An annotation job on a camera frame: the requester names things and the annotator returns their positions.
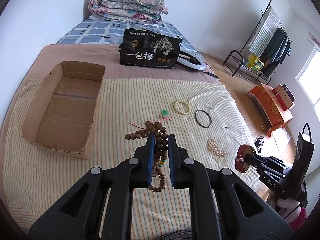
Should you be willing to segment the brown leather strap watch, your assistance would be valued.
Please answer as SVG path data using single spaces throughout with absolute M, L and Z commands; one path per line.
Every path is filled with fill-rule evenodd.
M 245 162 L 245 156 L 248 154 L 255 154 L 255 148 L 251 145 L 240 145 L 235 158 L 235 168 L 240 173 L 246 173 L 250 167 L 250 165 Z

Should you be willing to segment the yellow striped blanket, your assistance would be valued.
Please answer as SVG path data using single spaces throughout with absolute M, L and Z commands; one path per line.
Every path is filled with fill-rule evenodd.
M 15 222 L 26 229 L 92 167 L 112 168 L 132 157 L 145 140 L 126 140 L 125 135 L 146 121 L 159 121 L 164 109 L 170 118 L 167 131 L 205 167 L 234 169 L 240 145 L 253 144 L 244 118 L 222 84 L 108 79 L 103 81 L 97 106 L 91 157 L 84 160 L 52 153 L 22 137 L 23 121 L 40 85 L 41 80 L 32 79 L 18 95 L 5 142 L 7 205 Z

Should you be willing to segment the orange cloth covered table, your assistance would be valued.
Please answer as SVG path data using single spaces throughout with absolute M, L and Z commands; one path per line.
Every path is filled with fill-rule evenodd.
M 266 132 L 268 137 L 271 136 L 272 132 L 283 128 L 293 119 L 289 110 L 283 110 L 272 90 L 272 87 L 261 83 L 248 91 L 248 95 L 256 100 L 266 115 L 269 125 L 269 129 Z

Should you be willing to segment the stacked gift boxes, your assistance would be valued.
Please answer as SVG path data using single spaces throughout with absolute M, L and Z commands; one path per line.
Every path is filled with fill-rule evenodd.
M 287 111 L 295 105 L 296 99 L 285 84 L 277 85 L 277 87 L 274 88 L 272 92 L 279 101 L 283 110 Z

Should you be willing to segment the open cardboard box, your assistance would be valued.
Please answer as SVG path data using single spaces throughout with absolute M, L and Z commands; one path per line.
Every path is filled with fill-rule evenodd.
M 22 137 L 43 150 L 89 159 L 104 73 L 104 66 L 88 62 L 56 65 L 29 106 Z

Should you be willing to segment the black snack bag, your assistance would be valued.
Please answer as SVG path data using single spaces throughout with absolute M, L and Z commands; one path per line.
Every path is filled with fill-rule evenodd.
M 124 66 L 172 69 L 182 40 L 149 30 L 125 29 L 119 63 Z

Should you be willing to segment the yellow box on rack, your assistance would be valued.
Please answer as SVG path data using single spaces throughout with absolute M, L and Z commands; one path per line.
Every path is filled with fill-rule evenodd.
M 262 68 L 264 67 L 264 63 L 260 61 L 259 57 L 255 54 L 251 54 L 248 58 L 247 68 L 250 69 L 255 74 L 259 74 Z

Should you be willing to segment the dark hanging clothes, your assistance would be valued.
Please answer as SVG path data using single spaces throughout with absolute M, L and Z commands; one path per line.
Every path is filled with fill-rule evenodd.
M 269 79 L 277 67 L 291 54 L 291 40 L 284 28 L 277 28 L 267 47 L 260 56 L 264 63 L 262 75 Z

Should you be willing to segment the black clothes rack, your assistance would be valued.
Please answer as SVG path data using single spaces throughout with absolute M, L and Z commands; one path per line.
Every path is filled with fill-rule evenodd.
M 253 29 L 251 35 L 245 42 L 245 44 L 242 46 L 241 49 L 239 50 L 232 50 L 228 56 L 225 58 L 223 62 L 223 66 L 227 67 L 228 70 L 231 71 L 231 76 L 240 76 L 248 81 L 252 81 L 255 83 L 266 83 L 267 85 L 270 84 L 271 82 L 271 77 L 269 79 L 265 78 L 262 73 L 260 72 L 259 74 L 255 74 L 252 72 L 250 69 L 247 68 L 248 65 L 248 58 L 252 54 L 246 45 L 248 44 L 249 40 L 251 39 L 254 31 L 256 30 L 258 24 L 260 23 L 264 13 L 267 11 L 268 7 L 271 6 L 273 0 L 270 0 L 266 9 L 262 11 L 262 15 L 260 20 L 257 22 L 257 25 Z

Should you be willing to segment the blue checked bed sheet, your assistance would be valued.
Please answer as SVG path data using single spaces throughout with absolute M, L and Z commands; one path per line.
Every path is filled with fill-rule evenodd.
M 125 29 L 149 30 L 182 40 L 181 48 L 197 52 L 182 33 L 171 23 L 143 24 L 123 21 L 84 20 L 58 41 L 58 44 L 111 44 L 120 45 Z

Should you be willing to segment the brown bed blanket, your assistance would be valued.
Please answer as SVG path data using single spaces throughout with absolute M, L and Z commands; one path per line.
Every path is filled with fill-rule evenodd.
M 4 165 L 5 140 L 9 122 L 20 91 L 28 84 L 30 79 L 44 79 L 49 71 L 62 61 L 81 61 L 103 65 L 105 66 L 105 79 L 156 78 L 220 83 L 217 77 L 212 77 L 203 72 L 188 72 L 181 67 L 164 70 L 161 68 L 123 66 L 119 64 L 119 57 L 119 47 L 116 45 L 51 44 L 45 46 L 32 62 L 33 64 L 29 66 L 26 74 L 19 79 L 18 86 L 14 89 L 14 95 L 11 97 L 1 128 L 1 168 Z

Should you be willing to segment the folded floral quilt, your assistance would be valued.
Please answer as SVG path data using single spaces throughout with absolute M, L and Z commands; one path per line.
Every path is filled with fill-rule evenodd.
M 89 0 L 88 10 L 106 20 L 158 23 L 169 13 L 164 0 Z

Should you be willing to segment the striped hanging towel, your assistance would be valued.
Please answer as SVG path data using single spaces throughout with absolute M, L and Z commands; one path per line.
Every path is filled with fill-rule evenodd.
M 255 56 L 259 57 L 280 26 L 281 22 L 278 15 L 275 13 L 274 9 L 269 6 L 256 30 L 254 31 L 251 39 L 246 45 L 248 50 Z

